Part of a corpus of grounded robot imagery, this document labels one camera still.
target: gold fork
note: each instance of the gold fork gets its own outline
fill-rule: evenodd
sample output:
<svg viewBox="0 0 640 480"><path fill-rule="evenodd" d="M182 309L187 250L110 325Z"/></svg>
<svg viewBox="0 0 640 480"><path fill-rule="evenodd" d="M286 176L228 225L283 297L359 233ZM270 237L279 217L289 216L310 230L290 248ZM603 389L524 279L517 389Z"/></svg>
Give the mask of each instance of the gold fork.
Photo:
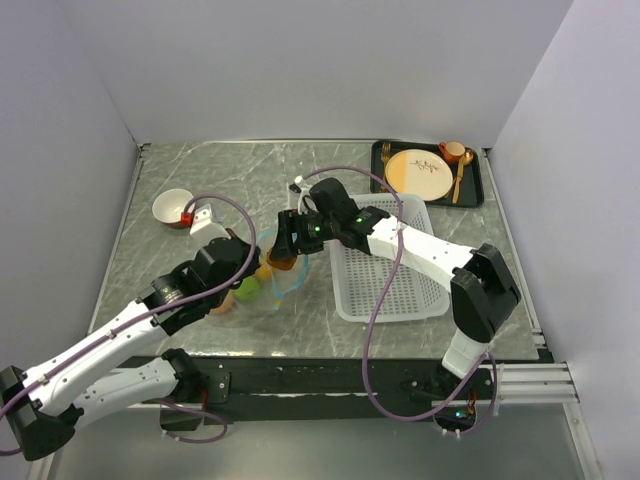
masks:
<svg viewBox="0 0 640 480"><path fill-rule="evenodd" d="M387 162L391 160L391 144L389 142L384 142L382 144L382 152L380 154L380 159L382 160L382 168L384 169L387 166ZM386 187L380 187L380 193L386 193Z"/></svg>

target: white plate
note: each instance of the white plate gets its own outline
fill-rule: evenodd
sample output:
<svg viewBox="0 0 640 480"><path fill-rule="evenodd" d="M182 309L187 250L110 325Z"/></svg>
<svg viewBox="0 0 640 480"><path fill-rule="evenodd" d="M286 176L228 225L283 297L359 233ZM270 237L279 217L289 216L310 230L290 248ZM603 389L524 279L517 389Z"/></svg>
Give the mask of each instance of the white plate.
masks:
<svg viewBox="0 0 640 480"><path fill-rule="evenodd" d="M396 153L387 162L385 177L396 192L411 193L427 202L445 196L453 184L449 165L424 150Z"/></svg>

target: white bowl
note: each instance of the white bowl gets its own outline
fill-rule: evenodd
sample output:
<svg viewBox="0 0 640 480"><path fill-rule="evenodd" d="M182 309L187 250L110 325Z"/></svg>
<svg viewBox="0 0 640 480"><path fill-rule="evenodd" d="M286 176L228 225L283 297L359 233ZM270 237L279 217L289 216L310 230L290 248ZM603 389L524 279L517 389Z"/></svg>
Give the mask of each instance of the white bowl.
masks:
<svg viewBox="0 0 640 480"><path fill-rule="evenodd" d="M184 211L185 205L193 198L191 192L182 188L174 188L162 192L153 202L151 211L156 220L171 228L186 228L187 225L180 223L180 214ZM195 205L191 205L190 212L193 212Z"/></svg>

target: marble table surface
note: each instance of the marble table surface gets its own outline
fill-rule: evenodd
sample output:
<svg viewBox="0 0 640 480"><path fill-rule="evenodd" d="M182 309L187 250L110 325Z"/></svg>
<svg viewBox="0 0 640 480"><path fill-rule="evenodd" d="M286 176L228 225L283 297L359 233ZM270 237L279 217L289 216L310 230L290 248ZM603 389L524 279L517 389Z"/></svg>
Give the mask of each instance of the marble table surface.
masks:
<svg viewBox="0 0 640 480"><path fill-rule="evenodd" d="M154 220L151 205L170 188L194 194L215 191L232 197L251 215L257 230L275 228L276 213L289 206L286 185L296 175L329 165L369 167L371 143L182 143L144 147L139 179L99 299L92 329L104 325L158 275L193 258L198 249L187 230ZM485 202L477 209L429 207L434 234L470 246L488 242L516 272L513 251L496 201L486 158L481 157ZM349 193L369 193L369 179L352 172L335 175ZM248 228L231 207L214 202L216 213L242 238ZM502 360L538 359L532 323L521 303L491 345ZM432 358L445 353L455 332L451 308L425 320L380 324L374 357ZM224 315L206 316L141 355L184 348L193 355L359 357L364 324L336 313L328 249L311 257L308 280L287 296L278 311L265 302L237 304Z"/></svg>

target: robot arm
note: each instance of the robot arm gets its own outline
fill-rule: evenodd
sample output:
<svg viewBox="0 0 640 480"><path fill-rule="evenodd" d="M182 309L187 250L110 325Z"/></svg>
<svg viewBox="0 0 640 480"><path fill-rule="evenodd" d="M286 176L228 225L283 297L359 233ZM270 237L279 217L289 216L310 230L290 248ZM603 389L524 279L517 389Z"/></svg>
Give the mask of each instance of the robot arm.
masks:
<svg viewBox="0 0 640 480"><path fill-rule="evenodd" d="M250 245L228 231L198 250L194 260L156 278L140 296L114 319L40 365L22 371L8 367L0 372L0 401L6 405L29 391L7 413L7 419L26 460L36 460L66 444L75 430L132 403L180 393L198 379L198 372L184 351L169 351L138 369L109 372L141 348L166 339L181 328L201 319L224 300L228 289L194 302L180 300L205 292L229 280L248 258ZM256 249L242 278L259 267ZM240 285L241 279L231 286ZM175 303L162 313L151 310ZM144 317L128 328L123 324ZM80 355L97 339L104 341ZM48 372L77 358L53 375Z"/></svg>
<svg viewBox="0 0 640 480"><path fill-rule="evenodd" d="M474 249L440 240L376 207L360 209L334 178L316 183L309 195L317 211L279 213L278 236L268 261L282 268L297 254L321 251L325 241L334 239L347 248L393 260L402 229L401 263L451 293L457 330L442 365L464 378L521 298L500 252L488 244Z"/></svg>

